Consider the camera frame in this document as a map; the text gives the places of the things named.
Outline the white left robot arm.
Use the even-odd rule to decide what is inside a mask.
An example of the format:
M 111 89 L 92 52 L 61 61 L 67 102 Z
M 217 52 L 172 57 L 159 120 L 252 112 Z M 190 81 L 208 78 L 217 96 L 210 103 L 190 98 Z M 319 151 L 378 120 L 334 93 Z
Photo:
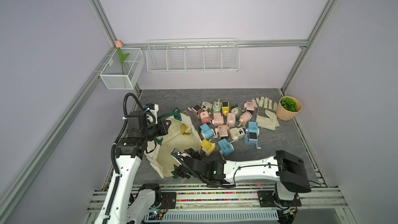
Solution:
M 124 122 L 112 144 L 114 171 L 96 224 L 140 224 L 151 208 L 159 208 L 164 204 L 166 210 L 161 215 L 169 210 L 171 204 L 162 197 L 159 184 L 143 184 L 134 200 L 131 200 L 131 191 L 147 142 L 168 134 L 170 124 L 168 120 L 159 120 L 157 124 L 139 130 L 138 137 L 123 141 L 122 135 L 127 128 L 127 121 Z

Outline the olive green pencil sharpener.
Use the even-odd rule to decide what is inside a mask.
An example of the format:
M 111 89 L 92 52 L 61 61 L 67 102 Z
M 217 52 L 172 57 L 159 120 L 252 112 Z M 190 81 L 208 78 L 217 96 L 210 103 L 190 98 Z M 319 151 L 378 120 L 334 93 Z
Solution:
M 231 113 L 233 113 L 235 118 L 238 120 L 243 114 L 243 109 L 239 105 L 234 105 L 232 106 Z

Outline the round pink pencil sharpener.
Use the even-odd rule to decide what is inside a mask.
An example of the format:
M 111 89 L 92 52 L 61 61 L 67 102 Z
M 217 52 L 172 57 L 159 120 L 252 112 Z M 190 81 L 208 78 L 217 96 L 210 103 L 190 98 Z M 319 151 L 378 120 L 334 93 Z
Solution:
M 246 124 L 252 119 L 252 114 L 250 112 L 244 112 L 240 115 L 238 120 L 239 127 L 245 127 Z

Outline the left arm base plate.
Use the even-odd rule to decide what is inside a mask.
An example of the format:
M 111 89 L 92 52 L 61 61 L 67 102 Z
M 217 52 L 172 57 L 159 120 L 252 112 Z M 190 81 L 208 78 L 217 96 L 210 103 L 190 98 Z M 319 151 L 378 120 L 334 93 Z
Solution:
M 165 191 L 155 194 L 154 204 L 150 209 L 175 209 L 177 203 L 177 193 L 173 191 Z

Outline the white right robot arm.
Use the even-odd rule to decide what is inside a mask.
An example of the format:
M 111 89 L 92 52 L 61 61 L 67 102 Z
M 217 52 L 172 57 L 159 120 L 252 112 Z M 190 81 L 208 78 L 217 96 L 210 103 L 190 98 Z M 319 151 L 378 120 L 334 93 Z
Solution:
M 204 162 L 178 149 L 171 156 L 177 161 L 174 172 L 178 176 L 193 176 L 209 188 L 234 188 L 246 180 L 271 181 L 275 183 L 277 199 L 282 201 L 293 201 L 296 194 L 312 191 L 303 159 L 284 150 L 250 161 Z

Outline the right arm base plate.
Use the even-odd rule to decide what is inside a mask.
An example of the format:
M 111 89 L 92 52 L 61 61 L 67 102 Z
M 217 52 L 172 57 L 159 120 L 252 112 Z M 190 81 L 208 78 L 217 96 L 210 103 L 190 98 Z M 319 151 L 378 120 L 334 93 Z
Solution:
M 295 194 L 293 200 L 281 200 L 274 190 L 259 190 L 258 199 L 260 207 L 276 207 L 285 209 L 288 207 L 301 207 L 302 203 L 298 194 Z

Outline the pale blue pencil sharpener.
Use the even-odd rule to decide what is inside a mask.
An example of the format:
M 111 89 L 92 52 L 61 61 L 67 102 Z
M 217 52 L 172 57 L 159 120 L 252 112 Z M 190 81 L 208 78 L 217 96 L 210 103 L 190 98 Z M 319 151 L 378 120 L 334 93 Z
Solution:
M 258 134 L 256 132 L 247 132 L 244 136 L 244 144 L 248 146 L 255 146 L 256 149 L 261 149 L 258 145 Z

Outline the yellow pencil sharpener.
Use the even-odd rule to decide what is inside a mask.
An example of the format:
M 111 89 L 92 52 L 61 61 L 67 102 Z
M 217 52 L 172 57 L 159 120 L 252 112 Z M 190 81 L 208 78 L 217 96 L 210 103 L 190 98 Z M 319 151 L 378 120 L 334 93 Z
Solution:
M 192 128 L 189 125 L 182 124 L 180 126 L 180 131 L 182 135 L 190 135 L 192 133 Z
M 221 111 L 224 116 L 227 116 L 230 112 L 230 104 L 229 101 L 222 101 L 221 102 Z
M 215 150 L 216 144 L 211 140 L 203 139 L 201 143 L 201 151 L 205 154 L 205 156 L 210 156 Z

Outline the beige pencil sharpener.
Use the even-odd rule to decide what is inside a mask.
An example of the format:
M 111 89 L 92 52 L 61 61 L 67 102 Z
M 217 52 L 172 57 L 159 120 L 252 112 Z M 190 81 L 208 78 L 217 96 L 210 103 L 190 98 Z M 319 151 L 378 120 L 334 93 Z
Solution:
M 212 104 L 212 103 L 207 102 L 207 101 L 204 101 L 204 102 L 202 103 L 202 109 L 203 109 L 204 111 L 211 113 L 212 108 L 213 108 L 213 104 Z
M 243 127 L 236 127 L 231 128 L 229 130 L 229 136 L 231 138 L 231 143 L 238 141 L 239 139 L 243 139 L 246 134 L 245 128 Z

